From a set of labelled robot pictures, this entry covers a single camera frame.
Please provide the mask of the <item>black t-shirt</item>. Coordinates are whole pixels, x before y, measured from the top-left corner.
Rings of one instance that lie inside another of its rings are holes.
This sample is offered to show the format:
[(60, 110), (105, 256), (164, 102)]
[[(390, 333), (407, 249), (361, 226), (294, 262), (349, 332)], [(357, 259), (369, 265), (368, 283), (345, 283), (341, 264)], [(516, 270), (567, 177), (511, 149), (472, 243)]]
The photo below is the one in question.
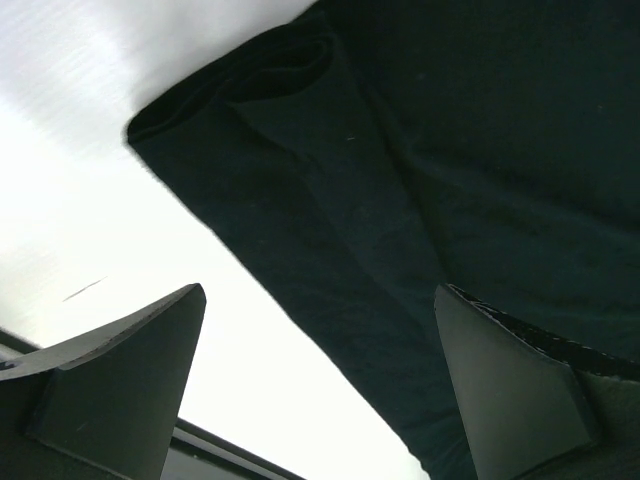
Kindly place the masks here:
[(319, 1), (127, 140), (434, 479), (472, 479), (454, 284), (639, 356), (639, 5)]

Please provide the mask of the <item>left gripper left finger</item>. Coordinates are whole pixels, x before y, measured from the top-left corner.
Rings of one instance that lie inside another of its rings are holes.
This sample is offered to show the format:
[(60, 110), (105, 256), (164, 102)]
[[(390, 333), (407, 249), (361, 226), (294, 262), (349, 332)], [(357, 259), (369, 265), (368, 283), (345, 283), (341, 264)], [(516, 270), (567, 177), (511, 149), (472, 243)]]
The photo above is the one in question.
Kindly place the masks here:
[(187, 285), (143, 309), (1, 364), (4, 479), (157, 479), (206, 296)]

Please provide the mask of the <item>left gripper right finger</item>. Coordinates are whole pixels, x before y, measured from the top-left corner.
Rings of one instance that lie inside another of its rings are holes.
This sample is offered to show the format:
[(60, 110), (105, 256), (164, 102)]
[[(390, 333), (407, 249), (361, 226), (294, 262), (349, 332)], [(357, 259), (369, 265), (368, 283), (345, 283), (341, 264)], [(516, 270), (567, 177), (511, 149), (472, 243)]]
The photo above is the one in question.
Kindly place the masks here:
[(453, 285), (434, 309), (478, 478), (638, 478), (638, 364)]

